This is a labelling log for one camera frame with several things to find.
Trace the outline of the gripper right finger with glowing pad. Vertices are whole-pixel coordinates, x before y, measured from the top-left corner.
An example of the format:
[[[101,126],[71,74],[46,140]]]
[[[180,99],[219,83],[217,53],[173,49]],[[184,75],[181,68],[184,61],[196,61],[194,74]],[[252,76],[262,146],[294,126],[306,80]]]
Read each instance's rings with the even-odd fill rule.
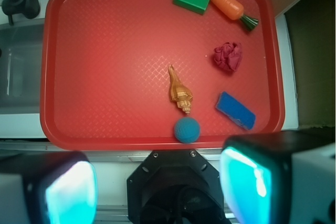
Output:
[[[229,137],[219,161],[239,223],[335,223],[335,131]]]

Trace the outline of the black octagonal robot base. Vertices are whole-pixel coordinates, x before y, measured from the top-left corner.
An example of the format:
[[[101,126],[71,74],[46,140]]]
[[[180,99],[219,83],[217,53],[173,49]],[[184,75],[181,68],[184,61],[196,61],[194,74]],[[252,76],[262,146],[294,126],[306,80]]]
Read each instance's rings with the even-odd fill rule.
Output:
[[[132,223],[229,223],[218,170],[196,150],[152,151],[127,179]]]

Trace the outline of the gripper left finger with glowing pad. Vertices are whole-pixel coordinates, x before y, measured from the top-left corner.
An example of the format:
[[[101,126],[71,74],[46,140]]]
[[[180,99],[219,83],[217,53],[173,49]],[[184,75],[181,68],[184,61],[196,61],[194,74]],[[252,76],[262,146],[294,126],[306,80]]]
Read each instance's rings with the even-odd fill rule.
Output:
[[[97,203],[84,153],[1,155],[1,223],[94,223]]]

